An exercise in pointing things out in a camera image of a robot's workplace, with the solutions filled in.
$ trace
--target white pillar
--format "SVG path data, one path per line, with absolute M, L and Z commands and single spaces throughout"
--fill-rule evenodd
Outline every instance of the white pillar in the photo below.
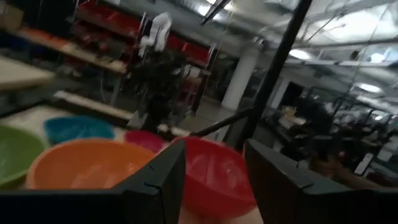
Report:
M 280 102 L 282 101 L 282 98 L 285 95 L 287 86 L 290 83 L 290 80 L 288 78 L 282 78 L 282 81 L 276 91 L 274 99 L 272 99 L 271 107 L 277 109 L 278 106 L 280 105 Z
M 249 47 L 245 47 L 222 102 L 225 108 L 237 110 L 244 90 L 256 68 L 259 56 L 259 45 L 252 44 Z

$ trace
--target cardboard box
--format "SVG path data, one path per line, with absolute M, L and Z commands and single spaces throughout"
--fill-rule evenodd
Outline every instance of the cardboard box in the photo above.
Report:
M 0 29 L 18 30 L 21 28 L 23 18 L 24 11 L 0 0 Z

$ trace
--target blue bowl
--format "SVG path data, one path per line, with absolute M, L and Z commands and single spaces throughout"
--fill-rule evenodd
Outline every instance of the blue bowl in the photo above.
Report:
M 87 116 L 62 117 L 46 120 L 45 133 L 52 144 L 74 139 L 114 139 L 111 125 Z

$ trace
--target fluorescent light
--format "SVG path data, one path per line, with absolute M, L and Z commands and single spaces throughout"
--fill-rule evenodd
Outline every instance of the fluorescent light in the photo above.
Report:
M 303 51 L 303 50 L 298 50 L 298 49 L 293 49 L 289 52 L 289 54 L 295 58 L 299 58 L 302 60 L 308 60 L 311 59 L 311 55 L 308 54 L 307 52 Z
M 214 4 L 214 3 L 216 3 L 217 0 L 206 0 L 206 1 L 208 1 L 210 4 Z M 224 9 L 226 9 L 226 10 L 233 9 L 232 1 L 230 1 L 227 5 L 225 5 Z
M 372 54 L 372 55 L 371 55 L 371 62 L 372 62 L 372 63 L 380 63 L 380 62 L 383 62 L 384 59 L 386 59 L 386 58 L 384 57 L 384 55 L 379 54 L 379 53 L 375 53 L 375 54 Z
M 379 87 L 374 86 L 374 85 L 369 85 L 369 84 L 366 84 L 366 83 L 358 83 L 358 84 L 355 84 L 355 85 L 358 86 L 359 88 L 361 88 L 361 89 L 363 89 L 365 91 L 371 92 L 371 93 L 381 93 L 381 92 L 383 92 L 382 89 L 380 89 Z
M 206 13 L 209 11 L 209 9 L 210 9 L 210 6 L 199 6 L 198 12 L 199 12 L 199 14 L 205 16 Z
M 198 7 L 198 12 L 199 12 L 199 14 L 201 14 L 202 16 L 205 16 L 206 13 L 209 11 L 209 9 L 210 9 L 210 6 L 199 6 L 199 7 Z M 219 19 L 222 19 L 222 17 L 221 17 L 219 14 L 217 14 L 217 15 L 214 16 L 213 19 L 219 20 Z

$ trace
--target plastic bowl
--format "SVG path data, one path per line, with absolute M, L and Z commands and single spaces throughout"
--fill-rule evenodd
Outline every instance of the plastic bowl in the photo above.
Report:
M 182 138 L 187 148 L 183 202 L 211 218 L 234 218 L 256 207 L 243 157 L 217 142 Z
M 44 123 L 44 129 L 52 144 L 74 139 L 114 138 L 111 125 L 87 116 L 50 119 Z
M 9 189 L 22 182 L 33 160 L 46 147 L 30 132 L 0 126 L 0 189 Z
M 139 146 L 107 139 L 66 142 L 43 152 L 32 163 L 30 189 L 108 189 L 154 157 Z
M 124 140 L 149 149 L 154 153 L 158 153 L 164 146 L 164 141 L 161 137 L 148 131 L 128 131 L 124 135 Z

